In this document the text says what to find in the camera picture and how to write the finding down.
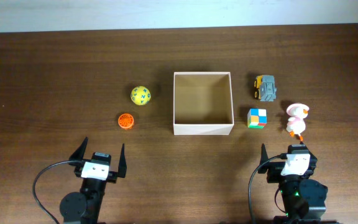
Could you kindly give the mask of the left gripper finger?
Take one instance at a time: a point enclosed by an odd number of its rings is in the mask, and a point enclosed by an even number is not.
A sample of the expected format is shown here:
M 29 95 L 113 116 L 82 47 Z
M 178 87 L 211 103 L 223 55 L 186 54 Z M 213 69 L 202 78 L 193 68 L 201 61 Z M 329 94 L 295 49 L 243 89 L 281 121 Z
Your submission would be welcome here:
M 79 162 L 83 161 L 83 157 L 86 151 L 88 143 L 88 137 L 85 137 L 80 146 L 73 152 L 73 154 L 69 157 L 69 165 L 76 166 Z
M 125 178 L 126 172 L 127 172 L 127 164 L 126 164 L 126 157 L 125 157 L 125 144 L 122 144 L 117 176 L 119 178 Z

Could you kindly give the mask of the white duck toy pink hat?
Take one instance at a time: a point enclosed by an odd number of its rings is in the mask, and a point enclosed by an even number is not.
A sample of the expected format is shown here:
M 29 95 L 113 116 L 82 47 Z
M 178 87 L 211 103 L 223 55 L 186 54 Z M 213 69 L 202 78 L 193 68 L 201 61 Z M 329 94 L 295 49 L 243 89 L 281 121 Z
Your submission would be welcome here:
M 306 129 L 304 119 L 308 116 L 310 108 L 302 103 L 291 104 L 286 112 L 290 116 L 287 122 L 286 130 L 291 137 L 298 136 L 303 141 L 302 132 Z

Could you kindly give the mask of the multicoloured puzzle cube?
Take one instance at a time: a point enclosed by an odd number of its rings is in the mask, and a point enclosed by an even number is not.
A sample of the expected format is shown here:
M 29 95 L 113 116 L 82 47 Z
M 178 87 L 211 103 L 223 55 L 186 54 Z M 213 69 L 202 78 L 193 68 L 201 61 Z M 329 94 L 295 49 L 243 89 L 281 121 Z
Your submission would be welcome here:
M 251 108 L 247 114 L 247 127 L 263 129 L 267 124 L 267 111 L 265 109 Z

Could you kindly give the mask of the yellow ball with blue letters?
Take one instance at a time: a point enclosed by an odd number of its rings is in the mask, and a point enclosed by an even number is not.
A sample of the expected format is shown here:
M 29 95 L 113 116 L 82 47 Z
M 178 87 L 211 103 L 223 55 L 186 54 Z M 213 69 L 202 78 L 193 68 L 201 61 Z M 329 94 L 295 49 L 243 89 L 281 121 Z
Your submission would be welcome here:
M 146 105 L 151 100 L 151 92 L 145 86 L 136 86 L 131 91 L 131 100 L 136 105 Z

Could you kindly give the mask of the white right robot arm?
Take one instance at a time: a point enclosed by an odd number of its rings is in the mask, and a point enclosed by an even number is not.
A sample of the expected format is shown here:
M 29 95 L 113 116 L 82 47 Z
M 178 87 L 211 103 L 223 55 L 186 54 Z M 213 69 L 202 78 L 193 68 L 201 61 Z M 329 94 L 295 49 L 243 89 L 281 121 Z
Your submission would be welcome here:
M 317 158 L 302 142 L 288 146 L 286 153 L 268 157 L 265 145 L 261 146 L 260 168 L 257 172 L 267 175 L 269 184 L 277 184 L 281 195 L 284 216 L 273 218 L 274 223 L 321 223 L 326 211 L 328 188 L 311 179 Z

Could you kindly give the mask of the grey and yellow toy truck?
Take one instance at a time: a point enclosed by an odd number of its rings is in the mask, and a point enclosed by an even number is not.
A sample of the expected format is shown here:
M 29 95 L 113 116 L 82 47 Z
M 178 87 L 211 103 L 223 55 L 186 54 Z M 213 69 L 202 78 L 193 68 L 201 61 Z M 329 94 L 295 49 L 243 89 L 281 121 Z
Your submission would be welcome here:
M 259 75 L 254 81 L 254 98 L 260 101 L 274 101 L 277 96 L 275 78 L 273 75 Z

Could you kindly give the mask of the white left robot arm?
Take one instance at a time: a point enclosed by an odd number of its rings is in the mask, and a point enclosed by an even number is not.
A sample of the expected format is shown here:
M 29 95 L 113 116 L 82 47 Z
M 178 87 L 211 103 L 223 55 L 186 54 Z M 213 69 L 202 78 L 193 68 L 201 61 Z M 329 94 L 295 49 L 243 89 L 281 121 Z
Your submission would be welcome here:
M 84 158 L 87 143 L 85 138 L 69 157 L 69 165 L 75 168 L 74 174 L 82 179 L 82 185 L 79 191 L 67 194 L 60 202 L 64 223 L 97 223 L 106 185 L 126 176 L 125 145 L 121 147 L 118 170 L 111 171 L 109 154 L 95 152 L 91 159 Z

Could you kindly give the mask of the orange ribbed round toy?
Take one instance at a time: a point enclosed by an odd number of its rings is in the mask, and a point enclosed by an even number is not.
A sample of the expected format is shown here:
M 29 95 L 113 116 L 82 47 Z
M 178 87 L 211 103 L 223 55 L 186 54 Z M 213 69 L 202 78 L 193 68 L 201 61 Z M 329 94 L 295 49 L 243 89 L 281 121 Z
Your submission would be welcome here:
M 117 123 L 122 129 L 132 129 L 134 126 L 134 117 L 129 113 L 123 113 L 118 117 Z

